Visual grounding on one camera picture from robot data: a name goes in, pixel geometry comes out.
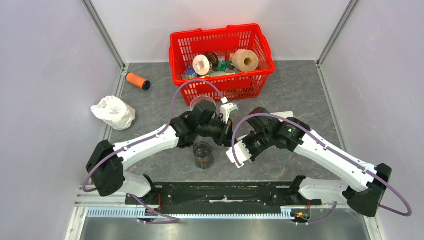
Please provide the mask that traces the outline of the clear glass coffee dripper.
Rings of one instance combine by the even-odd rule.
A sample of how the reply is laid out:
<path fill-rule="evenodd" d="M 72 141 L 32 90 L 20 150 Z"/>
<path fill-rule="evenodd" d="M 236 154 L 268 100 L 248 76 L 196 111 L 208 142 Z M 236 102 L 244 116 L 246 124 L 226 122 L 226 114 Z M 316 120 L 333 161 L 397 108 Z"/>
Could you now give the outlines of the clear glass coffee dripper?
<path fill-rule="evenodd" d="M 189 110 L 192 111 L 195 106 L 199 103 L 201 103 L 202 101 L 208 101 L 211 102 L 212 104 L 214 104 L 216 106 L 216 102 L 214 101 L 214 99 L 208 95 L 199 95 L 197 97 L 195 97 L 189 105 Z"/>

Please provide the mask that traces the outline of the white paper coffee filter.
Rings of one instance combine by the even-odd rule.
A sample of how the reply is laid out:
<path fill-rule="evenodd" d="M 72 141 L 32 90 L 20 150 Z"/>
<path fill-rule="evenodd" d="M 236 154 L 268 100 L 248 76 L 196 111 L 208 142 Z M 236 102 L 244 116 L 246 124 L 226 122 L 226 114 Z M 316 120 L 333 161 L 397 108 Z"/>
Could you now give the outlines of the white paper coffee filter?
<path fill-rule="evenodd" d="M 285 119 L 294 117 L 293 111 L 272 112 L 271 114 Z"/>

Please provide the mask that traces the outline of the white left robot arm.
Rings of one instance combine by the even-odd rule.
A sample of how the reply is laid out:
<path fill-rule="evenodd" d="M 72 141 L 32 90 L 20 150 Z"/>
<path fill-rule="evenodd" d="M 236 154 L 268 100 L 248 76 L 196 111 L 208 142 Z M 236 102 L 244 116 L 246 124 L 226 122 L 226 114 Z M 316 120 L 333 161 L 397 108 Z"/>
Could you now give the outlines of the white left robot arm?
<path fill-rule="evenodd" d="M 169 124 L 141 137 L 114 144 L 101 141 L 86 165 L 94 190 L 101 197 L 119 192 L 152 204 L 157 198 L 153 181 L 147 175 L 137 175 L 128 169 L 159 152 L 190 147 L 197 137 L 212 138 L 216 145 L 229 147 L 233 134 L 230 115 L 237 110 L 236 104 L 226 103 L 217 113 L 214 103 L 202 100 L 192 110 L 172 118 Z"/>

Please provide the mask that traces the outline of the brown plastic coffee dripper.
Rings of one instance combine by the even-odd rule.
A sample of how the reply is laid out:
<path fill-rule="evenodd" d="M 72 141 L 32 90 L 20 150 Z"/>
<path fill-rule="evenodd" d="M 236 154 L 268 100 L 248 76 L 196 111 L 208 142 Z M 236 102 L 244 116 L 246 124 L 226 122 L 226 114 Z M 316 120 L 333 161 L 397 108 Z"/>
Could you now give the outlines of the brown plastic coffee dripper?
<path fill-rule="evenodd" d="M 178 138 L 177 147 L 180 149 L 188 148 L 194 144 L 194 141 L 196 140 L 196 138 L 197 138 L 197 135 L 195 133 L 181 135 Z"/>

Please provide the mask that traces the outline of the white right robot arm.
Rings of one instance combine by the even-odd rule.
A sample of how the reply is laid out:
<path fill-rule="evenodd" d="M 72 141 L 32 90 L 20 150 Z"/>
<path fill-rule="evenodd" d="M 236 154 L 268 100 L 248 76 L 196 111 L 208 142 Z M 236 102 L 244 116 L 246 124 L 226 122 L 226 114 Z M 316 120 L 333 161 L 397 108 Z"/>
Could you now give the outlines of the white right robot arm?
<path fill-rule="evenodd" d="M 251 161 L 268 148 L 276 147 L 309 158 L 339 177 L 322 180 L 297 176 L 288 191 L 292 203 L 340 202 L 363 216 L 376 216 L 387 187 L 374 176 L 388 182 L 392 174 L 390 166 L 373 165 L 349 155 L 294 117 L 281 121 L 270 117 L 263 107 L 255 108 L 249 115 L 247 122 L 253 130 L 241 142 Z"/>

